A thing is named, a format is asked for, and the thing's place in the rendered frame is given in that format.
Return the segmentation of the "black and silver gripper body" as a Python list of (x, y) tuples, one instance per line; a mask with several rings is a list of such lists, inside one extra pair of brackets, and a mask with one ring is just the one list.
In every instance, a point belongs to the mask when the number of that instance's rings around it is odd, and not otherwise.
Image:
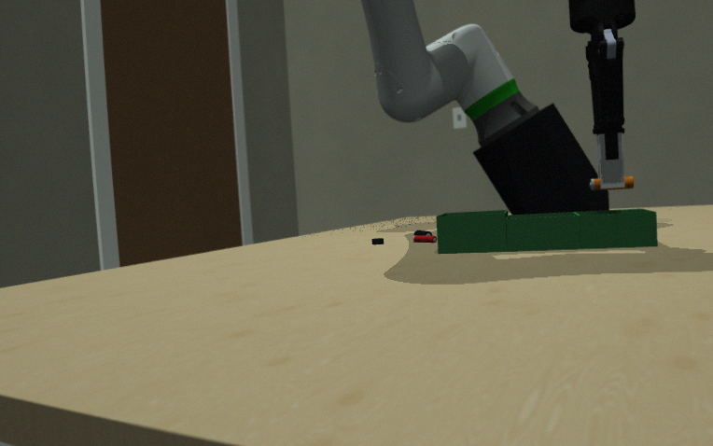
[(574, 32), (591, 35), (599, 69), (598, 44), (604, 40), (604, 30), (611, 29), (617, 39), (617, 29), (628, 26), (636, 18), (635, 0), (568, 0), (568, 3), (570, 27)]

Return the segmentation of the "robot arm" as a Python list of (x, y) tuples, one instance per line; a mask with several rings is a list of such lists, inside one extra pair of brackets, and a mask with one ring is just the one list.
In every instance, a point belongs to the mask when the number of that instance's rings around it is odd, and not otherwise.
[(416, 122), (456, 100), (480, 146), (539, 109), (517, 88), (482, 27), (460, 27), (426, 47), (413, 0), (361, 0), (385, 113)]

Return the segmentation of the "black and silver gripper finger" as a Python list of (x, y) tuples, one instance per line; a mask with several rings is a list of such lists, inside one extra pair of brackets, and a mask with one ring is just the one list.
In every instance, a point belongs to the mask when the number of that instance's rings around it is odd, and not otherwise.
[[(592, 88), (592, 99), (593, 99), (593, 111), (594, 111), (594, 129), (598, 129), (599, 123), (598, 123), (598, 111), (597, 111), (597, 90), (596, 90), (596, 78), (592, 76), (592, 67), (591, 67), (591, 57), (588, 54), (588, 46), (586, 46), (586, 60), (588, 61), (588, 68), (589, 68), (589, 78), (591, 80), (591, 88)], [(595, 109), (594, 109), (594, 103), (595, 103)], [(597, 172), (598, 172), (598, 178), (600, 178), (600, 169), (599, 169), (599, 150), (598, 150), (598, 135), (596, 136), (596, 153), (597, 153)]]
[[(588, 41), (592, 76), (596, 78), (600, 188), (625, 188), (622, 125), (623, 117), (623, 38), (615, 39), (611, 29), (599, 41), (599, 69), (596, 67), (595, 41)], [(618, 116), (615, 116), (618, 115)], [(599, 134), (603, 133), (603, 134)]]

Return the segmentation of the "red cylinder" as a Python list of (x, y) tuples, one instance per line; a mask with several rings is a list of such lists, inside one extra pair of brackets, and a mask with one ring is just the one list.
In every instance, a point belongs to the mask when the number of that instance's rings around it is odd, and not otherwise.
[(435, 243), (437, 242), (436, 236), (425, 236), (425, 235), (414, 235), (413, 240), (418, 243)]

